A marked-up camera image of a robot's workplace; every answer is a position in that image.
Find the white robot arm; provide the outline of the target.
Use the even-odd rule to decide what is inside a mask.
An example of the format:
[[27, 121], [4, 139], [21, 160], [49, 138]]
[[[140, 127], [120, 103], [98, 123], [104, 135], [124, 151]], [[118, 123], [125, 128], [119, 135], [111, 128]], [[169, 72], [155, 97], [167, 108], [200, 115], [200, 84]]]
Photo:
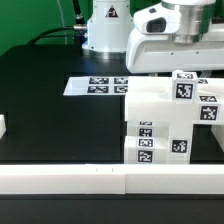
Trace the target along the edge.
[[132, 73], [224, 70], [224, 18], [216, 0], [160, 0], [130, 13], [130, 0], [93, 0], [85, 53], [125, 56]]

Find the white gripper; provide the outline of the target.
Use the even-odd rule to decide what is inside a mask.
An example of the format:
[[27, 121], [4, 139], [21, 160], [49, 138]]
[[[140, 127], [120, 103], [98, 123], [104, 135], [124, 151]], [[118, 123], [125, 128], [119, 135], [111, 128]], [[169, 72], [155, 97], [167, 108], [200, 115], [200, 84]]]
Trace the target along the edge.
[[212, 6], [151, 6], [134, 14], [126, 67], [132, 73], [224, 70], [224, 22]]

